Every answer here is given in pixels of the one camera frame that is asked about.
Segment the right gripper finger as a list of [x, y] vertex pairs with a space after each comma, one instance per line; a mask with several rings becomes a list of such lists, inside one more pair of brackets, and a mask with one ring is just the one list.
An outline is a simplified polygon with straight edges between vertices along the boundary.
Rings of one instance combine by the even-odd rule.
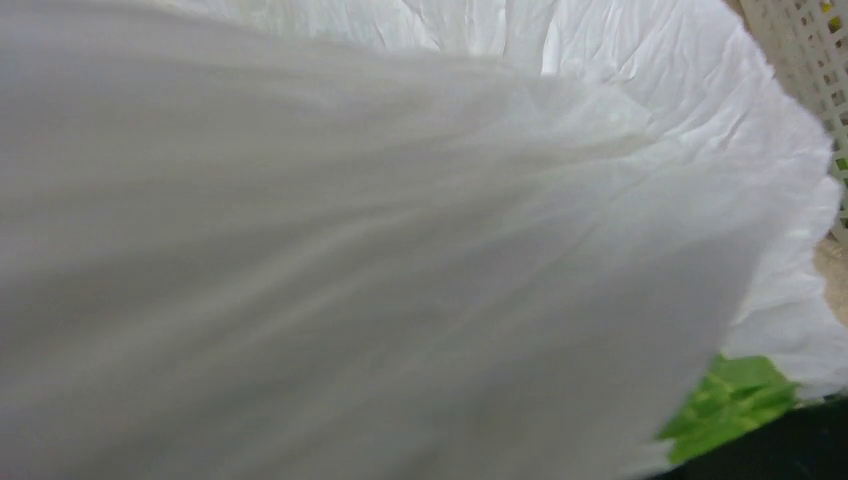
[[847, 480], [847, 398], [795, 410], [656, 480]]

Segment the white plastic bag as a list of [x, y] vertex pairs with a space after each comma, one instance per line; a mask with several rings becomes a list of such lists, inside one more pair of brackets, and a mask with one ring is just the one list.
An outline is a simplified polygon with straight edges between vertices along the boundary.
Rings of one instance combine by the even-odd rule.
[[5, 479], [619, 479], [847, 386], [721, 1], [5, 1]]

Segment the green fake leaf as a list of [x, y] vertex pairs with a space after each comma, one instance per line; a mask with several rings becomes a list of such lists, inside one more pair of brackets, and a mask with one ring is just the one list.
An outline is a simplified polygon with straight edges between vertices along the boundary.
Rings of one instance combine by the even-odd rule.
[[795, 408], [799, 385], [765, 356], [719, 355], [657, 435], [679, 465], [750, 433]]

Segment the white plastic basket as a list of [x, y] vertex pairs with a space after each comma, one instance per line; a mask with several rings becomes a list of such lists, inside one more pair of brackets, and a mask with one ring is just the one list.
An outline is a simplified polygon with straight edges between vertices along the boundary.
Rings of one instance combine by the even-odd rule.
[[751, 0], [749, 29], [784, 88], [833, 140], [830, 174], [847, 186], [847, 3]]

